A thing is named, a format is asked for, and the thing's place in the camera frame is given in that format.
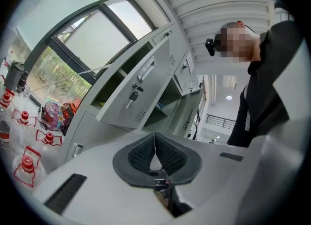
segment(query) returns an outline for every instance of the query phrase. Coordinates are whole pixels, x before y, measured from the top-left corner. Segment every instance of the railing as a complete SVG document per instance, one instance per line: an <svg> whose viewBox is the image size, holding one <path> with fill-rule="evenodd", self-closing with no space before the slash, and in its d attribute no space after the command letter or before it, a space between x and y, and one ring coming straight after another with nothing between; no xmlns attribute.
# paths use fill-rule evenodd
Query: railing
<svg viewBox="0 0 311 225"><path fill-rule="evenodd" d="M206 123L209 123L209 124L212 124L215 126L220 126L223 128L228 128L231 130L233 129L233 127L235 125L235 121L233 121L233 120L224 119L224 118L213 116L210 114L207 115Z"/></svg>

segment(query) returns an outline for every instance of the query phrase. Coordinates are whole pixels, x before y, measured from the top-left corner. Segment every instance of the ventilation slot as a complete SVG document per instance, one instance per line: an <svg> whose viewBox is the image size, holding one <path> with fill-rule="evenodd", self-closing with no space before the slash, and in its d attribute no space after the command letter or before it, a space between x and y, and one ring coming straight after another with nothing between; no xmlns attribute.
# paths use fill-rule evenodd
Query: ventilation slot
<svg viewBox="0 0 311 225"><path fill-rule="evenodd" d="M140 110L139 113L137 114L135 121L141 122L141 120L144 118L146 112L144 110Z"/></svg>
<svg viewBox="0 0 311 225"><path fill-rule="evenodd" d="M176 60L173 55L170 56L170 62L171 62L171 65L174 66Z"/></svg>

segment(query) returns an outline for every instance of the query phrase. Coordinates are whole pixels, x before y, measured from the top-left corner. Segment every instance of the window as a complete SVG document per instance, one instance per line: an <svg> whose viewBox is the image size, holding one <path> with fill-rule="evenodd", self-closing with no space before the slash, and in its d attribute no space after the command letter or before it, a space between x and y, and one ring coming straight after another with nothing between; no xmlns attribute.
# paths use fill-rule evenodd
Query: window
<svg viewBox="0 0 311 225"><path fill-rule="evenodd" d="M128 1L112 4L109 8L123 21L137 39L151 32L151 28Z"/></svg>
<svg viewBox="0 0 311 225"><path fill-rule="evenodd" d="M104 66L128 43L123 34L100 11L84 20L64 41L90 69Z"/></svg>
<svg viewBox="0 0 311 225"><path fill-rule="evenodd" d="M55 100L60 104L79 104L91 88L86 80L76 73L50 48L47 47L32 68L27 85L39 102Z"/></svg>

